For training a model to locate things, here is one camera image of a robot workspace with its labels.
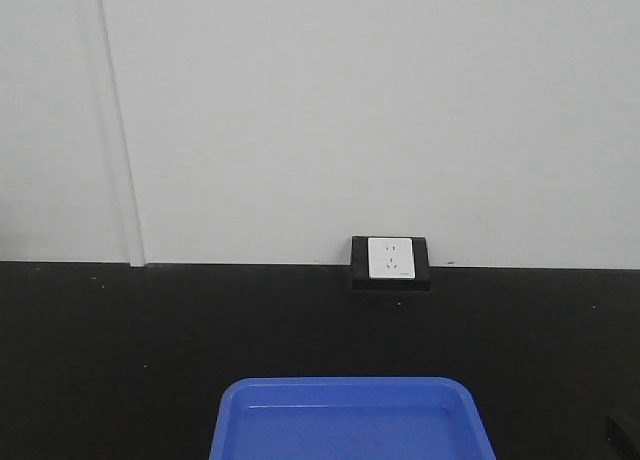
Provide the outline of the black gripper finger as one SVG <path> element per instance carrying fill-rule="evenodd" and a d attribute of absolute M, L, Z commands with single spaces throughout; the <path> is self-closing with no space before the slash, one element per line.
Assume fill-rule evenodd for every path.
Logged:
<path fill-rule="evenodd" d="M 605 438 L 622 459 L 639 460 L 639 422 L 627 415 L 608 415 Z"/>

